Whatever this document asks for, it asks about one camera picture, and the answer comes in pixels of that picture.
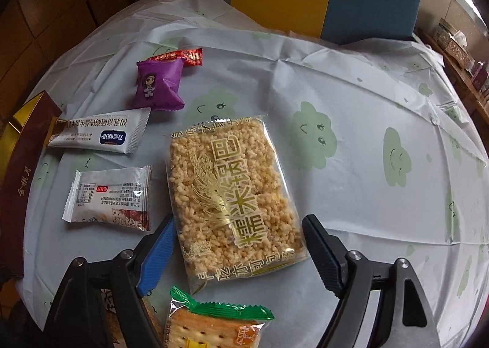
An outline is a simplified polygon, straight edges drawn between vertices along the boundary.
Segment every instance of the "puffed rice snack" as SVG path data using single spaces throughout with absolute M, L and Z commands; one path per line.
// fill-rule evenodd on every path
M 259 117 L 172 134 L 167 163 L 192 292 L 307 257 L 299 217 Z

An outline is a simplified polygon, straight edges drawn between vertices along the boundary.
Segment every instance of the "purple snack package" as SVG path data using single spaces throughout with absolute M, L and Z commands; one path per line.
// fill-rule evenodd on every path
M 178 95 L 184 59 L 175 61 L 140 61 L 138 89 L 133 108 L 151 107 L 153 110 L 177 111 L 185 106 Z

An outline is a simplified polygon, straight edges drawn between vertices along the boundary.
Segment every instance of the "table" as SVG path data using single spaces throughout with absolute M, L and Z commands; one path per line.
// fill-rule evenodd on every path
M 475 328 L 489 293 L 489 160 L 425 46 L 371 39 L 338 48 L 272 34 L 221 0 L 142 0 L 60 57 L 32 96 L 46 89 L 67 119 L 127 109 L 136 91 L 137 61 L 199 46 L 204 64 L 182 74 L 185 108 L 152 112 L 134 154 L 60 148 L 42 153 L 26 214 L 25 277 L 17 285 L 36 323 L 43 327 L 73 258 L 113 258 L 144 235 L 102 223 L 64 222 L 75 170 L 153 165 L 154 230 L 170 211 L 167 135 L 214 114 L 267 115 L 300 216 L 316 214 L 348 249 L 372 260 L 408 258 L 443 346 L 459 346 Z M 206 112 L 200 114 L 203 104 Z M 318 144 L 292 123 L 297 113 Z M 324 129 L 326 120 L 337 141 L 333 155 L 322 155 L 321 128 L 314 130 Z M 302 149 L 291 140 L 302 142 Z M 392 153 L 403 155 L 393 159 Z M 162 322 L 173 284 L 187 288 L 178 250 L 150 296 Z M 310 259 L 259 277 L 209 284 L 196 299 L 269 307 L 276 320 L 261 346 L 290 348 L 316 346 L 337 304 Z M 371 301 L 367 309 L 359 346 L 366 345 L 376 305 Z
M 489 125 L 489 112 L 486 110 L 486 100 L 483 95 L 477 91 L 471 82 L 467 71 L 462 68 L 455 58 L 445 53 L 434 38 L 423 30 L 419 30 L 420 39 L 431 48 L 443 56 L 445 72 L 453 83 L 455 90 L 459 94 L 462 102 L 466 106 L 472 106 L 483 120 Z

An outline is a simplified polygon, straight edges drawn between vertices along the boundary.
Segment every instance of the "wall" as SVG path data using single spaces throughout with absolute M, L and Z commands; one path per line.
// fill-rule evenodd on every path
M 487 28 L 465 0 L 421 0 L 416 27 L 431 33 L 440 17 L 465 34 L 468 50 L 476 61 L 489 60 Z
M 0 15 L 0 119 L 63 53 L 132 0 L 10 0 Z

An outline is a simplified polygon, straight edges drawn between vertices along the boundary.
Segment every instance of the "nutrition facts table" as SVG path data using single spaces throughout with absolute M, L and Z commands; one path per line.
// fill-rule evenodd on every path
M 94 194 L 94 190 L 95 184 L 80 184 L 76 203 L 78 203 L 79 206 L 83 205 L 84 203 L 90 203 L 91 197 Z

